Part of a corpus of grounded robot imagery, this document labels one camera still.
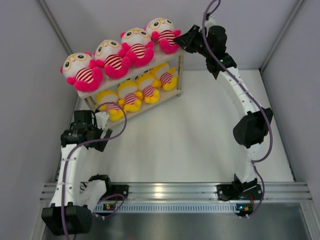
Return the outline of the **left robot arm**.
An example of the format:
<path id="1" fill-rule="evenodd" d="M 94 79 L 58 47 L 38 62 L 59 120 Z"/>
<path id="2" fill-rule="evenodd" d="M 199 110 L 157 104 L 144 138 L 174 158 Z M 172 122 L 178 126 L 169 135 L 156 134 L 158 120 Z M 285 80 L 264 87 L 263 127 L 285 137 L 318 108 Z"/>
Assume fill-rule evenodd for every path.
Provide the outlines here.
<path id="1" fill-rule="evenodd" d="M 42 209 L 41 218 L 54 236 L 87 234 L 93 210 L 100 199 L 113 194 L 108 175 L 92 176 L 81 190 L 84 163 L 91 150 L 103 152 L 112 130 L 106 127 L 109 114 L 76 110 L 70 128 L 60 136 L 61 162 L 53 198 Z"/>

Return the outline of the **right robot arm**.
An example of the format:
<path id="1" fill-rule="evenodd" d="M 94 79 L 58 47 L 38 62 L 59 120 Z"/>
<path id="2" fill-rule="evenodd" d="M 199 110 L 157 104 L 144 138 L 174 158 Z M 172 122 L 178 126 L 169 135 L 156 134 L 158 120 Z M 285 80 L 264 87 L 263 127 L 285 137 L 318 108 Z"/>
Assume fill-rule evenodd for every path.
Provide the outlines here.
<path id="1" fill-rule="evenodd" d="M 240 199 L 251 194 L 258 187 L 257 174 L 252 161 L 269 133 L 273 111 L 263 108 L 252 96 L 241 80 L 237 64 L 227 53 L 227 34 L 225 28 L 213 25 L 202 31 L 194 25 L 187 33 L 175 37 L 174 43 L 188 53 L 198 53 L 205 57 L 207 70 L 220 83 L 232 101 L 239 122 L 232 130 L 235 141 L 243 146 L 245 156 L 240 157 L 237 171 L 231 184 L 220 191 L 227 190 Z"/>

